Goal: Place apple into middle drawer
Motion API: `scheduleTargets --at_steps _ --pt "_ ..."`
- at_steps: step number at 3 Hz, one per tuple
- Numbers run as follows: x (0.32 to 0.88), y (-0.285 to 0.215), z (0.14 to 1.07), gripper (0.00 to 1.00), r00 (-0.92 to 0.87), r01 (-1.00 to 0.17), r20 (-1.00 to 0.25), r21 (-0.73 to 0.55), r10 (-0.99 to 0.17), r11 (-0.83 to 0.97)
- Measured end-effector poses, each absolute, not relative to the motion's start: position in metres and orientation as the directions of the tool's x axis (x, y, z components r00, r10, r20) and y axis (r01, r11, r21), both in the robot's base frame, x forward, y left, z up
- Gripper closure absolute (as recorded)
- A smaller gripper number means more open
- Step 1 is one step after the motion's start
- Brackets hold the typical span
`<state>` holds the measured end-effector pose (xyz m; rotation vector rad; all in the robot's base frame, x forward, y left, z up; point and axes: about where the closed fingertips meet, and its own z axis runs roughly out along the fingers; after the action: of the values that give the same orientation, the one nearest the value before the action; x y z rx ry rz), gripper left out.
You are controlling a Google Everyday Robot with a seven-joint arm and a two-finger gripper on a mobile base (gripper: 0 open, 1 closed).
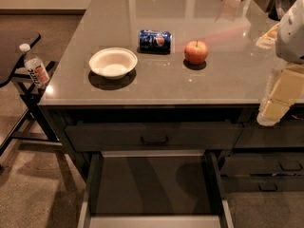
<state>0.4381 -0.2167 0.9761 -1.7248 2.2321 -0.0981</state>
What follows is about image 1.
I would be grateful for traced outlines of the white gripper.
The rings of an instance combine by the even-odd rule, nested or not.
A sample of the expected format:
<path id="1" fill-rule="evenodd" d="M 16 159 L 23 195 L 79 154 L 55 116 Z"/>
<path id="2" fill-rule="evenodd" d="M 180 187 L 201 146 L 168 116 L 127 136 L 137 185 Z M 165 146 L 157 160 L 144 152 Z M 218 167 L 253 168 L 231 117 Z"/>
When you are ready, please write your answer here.
<path id="1" fill-rule="evenodd" d="M 257 122 L 263 126 L 279 123 L 303 93 L 304 66 L 280 61 L 269 77 L 256 117 Z"/>

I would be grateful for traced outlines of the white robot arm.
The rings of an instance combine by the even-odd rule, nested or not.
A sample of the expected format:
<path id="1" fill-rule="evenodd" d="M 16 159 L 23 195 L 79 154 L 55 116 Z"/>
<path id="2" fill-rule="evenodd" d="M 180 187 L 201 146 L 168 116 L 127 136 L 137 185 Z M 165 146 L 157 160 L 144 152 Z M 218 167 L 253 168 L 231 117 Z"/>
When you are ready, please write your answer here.
<path id="1" fill-rule="evenodd" d="M 304 93 L 304 0 L 296 0 L 256 44 L 273 47 L 284 61 L 272 69 L 256 117 L 260 125 L 273 126 Z"/>

